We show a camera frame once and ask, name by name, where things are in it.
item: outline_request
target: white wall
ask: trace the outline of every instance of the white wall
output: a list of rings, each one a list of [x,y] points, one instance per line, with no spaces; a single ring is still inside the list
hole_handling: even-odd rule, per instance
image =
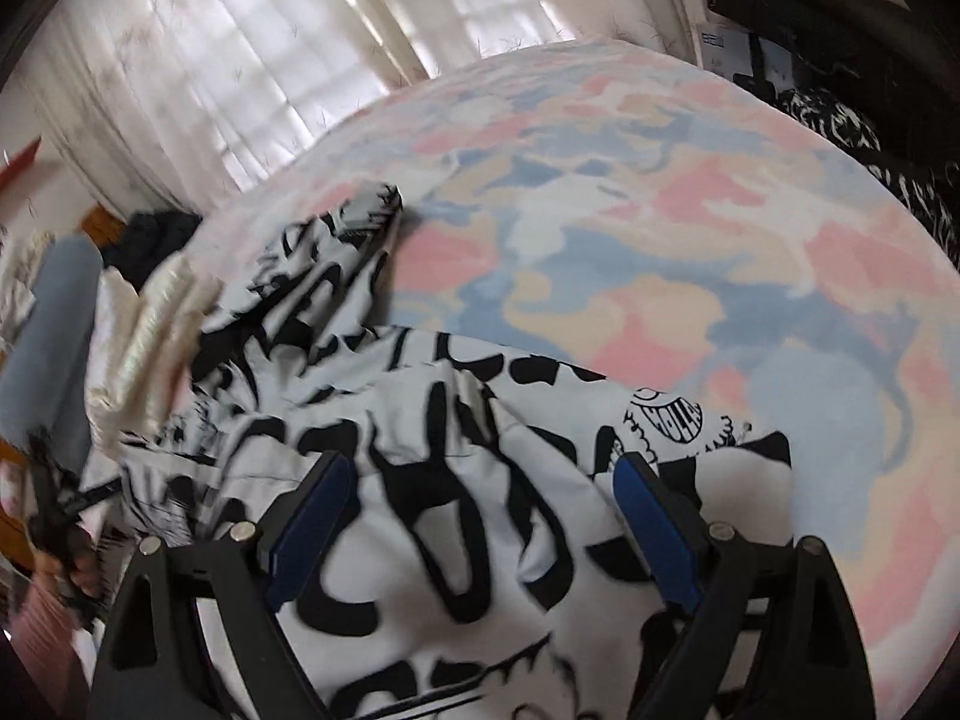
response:
[[[0,151],[6,149],[13,157],[42,134],[30,98],[15,80],[8,81],[0,91]],[[18,234],[34,229],[72,232],[95,204],[88,189],[44,141],[34,165],[0,193],[0,223]]]

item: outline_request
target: metal screw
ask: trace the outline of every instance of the metal screw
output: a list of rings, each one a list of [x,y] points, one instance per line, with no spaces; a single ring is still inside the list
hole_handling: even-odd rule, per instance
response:
[[[237,522],[230,528],[230,538],[234,541],[249,541],[256,533],[256,525],[253,522]]]
[[[140,543],[140,553],[141,555],[152,555],[154,552],[157,552],[160,547],[163,546],[163,542],[156,536],[147,536]]]
[[[709,534],[710,538],[716,541],[732,541],[733,537],[736,536],[736,530],[733,530],[733,525],[728,525],[726,522],[712,522],[709,527]]]
[[[824,549],[827,549],[827,546],[817,536],[804,536],[800,546],[810,552],[811,555],[823,555]]]

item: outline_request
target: pastel bedsheet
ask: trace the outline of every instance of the pastel bedsheet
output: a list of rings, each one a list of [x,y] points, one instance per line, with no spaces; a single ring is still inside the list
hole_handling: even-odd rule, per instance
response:
[[[881,718],[960,628],[960,276],[860,165],[723,79],[613,41],[393,95],[200,228],[229,278],[364,179],[409,215],[388,322],[678,389],[786,432]]]

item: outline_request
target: white curtain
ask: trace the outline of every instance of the white curtain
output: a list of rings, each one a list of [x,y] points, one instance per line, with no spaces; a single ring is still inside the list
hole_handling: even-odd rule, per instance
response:
[[[700,0],[62,0],[17,71],[121,215],[201,212],[337,122],[482,57],[592,35],[693,61]]]

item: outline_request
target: pile of clothes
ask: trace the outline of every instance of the pile of clothes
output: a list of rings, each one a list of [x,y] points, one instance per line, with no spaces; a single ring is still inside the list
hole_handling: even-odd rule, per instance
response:
[[[568,362],[368,326],[401,215],[395,187],[364,189],[224,288],[192,399],[155,439],[123,439],[127,522],[170,545],[220,538],[337,450],[356,493],[277,615],[334,717],[626,716],[682,623],[629,541],[613,463],[638,452],[707,520],[784,544],[789,445]],[[216,608],[198,609],[253,714]],[[734,661],[728,693],[750,664]]]

